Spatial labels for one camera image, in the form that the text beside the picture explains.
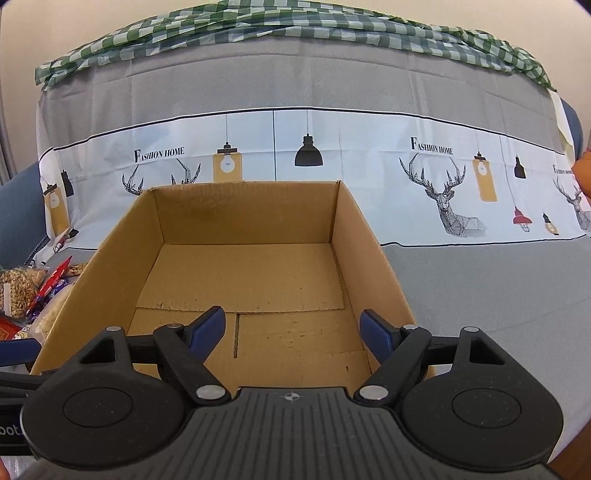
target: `wall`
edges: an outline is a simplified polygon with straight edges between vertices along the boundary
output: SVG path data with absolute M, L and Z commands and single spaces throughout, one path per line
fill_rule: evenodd
M 428 24 L 478 28 L 527 49 L 591 128 L 591 17 L 574 0 L 345 0 Z M 35 67 L 141 18 L 190 0 L 11 0 L 0 25 L 0 88 L 17 169 L 37 159 Z

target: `cardboard box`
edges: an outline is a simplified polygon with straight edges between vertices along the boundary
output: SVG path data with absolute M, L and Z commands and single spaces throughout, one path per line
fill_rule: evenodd
M 382 248 L 342 183 L 242 182 L 143 193 L 79 278 L 33 373 L 101 329 L 185 325 L 212 305 L 226 334 L 206 366 L 241 385 L 353 391 L 377 367 L 363 309 L 414 323 Z M 157 375 L 155 366 L 137 370 Z

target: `red package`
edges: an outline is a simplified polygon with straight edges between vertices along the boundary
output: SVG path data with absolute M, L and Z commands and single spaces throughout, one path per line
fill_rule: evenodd
M 17 327 L 4 315 L 0 314 L 0 340 L 12 340 L 20 331 L 20 327 Z

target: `metal pin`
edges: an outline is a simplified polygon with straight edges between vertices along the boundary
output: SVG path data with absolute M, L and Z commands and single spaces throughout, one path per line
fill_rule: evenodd
M 204 385 L 197 389 L 197 396 L 204 400 L 218 400 L 226 394 L 226 389 L 219 385 Z
M 382 400 L 388 396 L 388 390 L 381 385 L 365 385 L 359 390 L 359 395 L 365 400 Z

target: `green checkered cloth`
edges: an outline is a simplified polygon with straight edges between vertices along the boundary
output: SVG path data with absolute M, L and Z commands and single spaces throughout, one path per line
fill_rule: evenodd
M 35 70 L 35 82 L 44 83 L 45 89 L 88 67 L 265 35 L 353 41 L 426 53 L 499 72 L 522 72 L 553 90 L 532 55 L 481 30 L 424 25 L 361 8 L 299 0 L 221 0 L 147 18 L 44 63 Z

